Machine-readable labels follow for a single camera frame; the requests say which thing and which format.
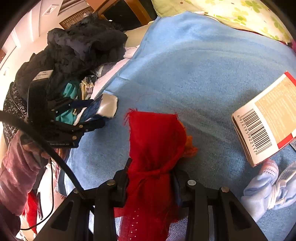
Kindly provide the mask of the pink sleeve left forearm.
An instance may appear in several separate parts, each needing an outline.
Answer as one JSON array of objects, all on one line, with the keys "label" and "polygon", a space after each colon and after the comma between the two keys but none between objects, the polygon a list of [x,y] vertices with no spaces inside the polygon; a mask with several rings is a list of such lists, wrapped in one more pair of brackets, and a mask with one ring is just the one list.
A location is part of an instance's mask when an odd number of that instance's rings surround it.
[{"label": "pink sleeve left forearm", "polygon": [[1,162],[1,203],[17,216],[23,213],[42,166],[37,155],[23,148],[21,135],[18,131],[13,137]]}]

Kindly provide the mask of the person's left hand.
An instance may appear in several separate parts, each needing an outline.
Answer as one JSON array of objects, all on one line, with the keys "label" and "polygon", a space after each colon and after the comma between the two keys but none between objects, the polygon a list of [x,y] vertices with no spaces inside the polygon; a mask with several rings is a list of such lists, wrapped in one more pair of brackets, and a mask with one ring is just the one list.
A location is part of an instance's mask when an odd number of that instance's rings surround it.
[{"label": "person's left hand", "polygon": [[42,148],[40,148],[36,143],[25,144],[23,145],[23,148],[28,152],[38,154],[42,158],[50,159],[50,155]]}]

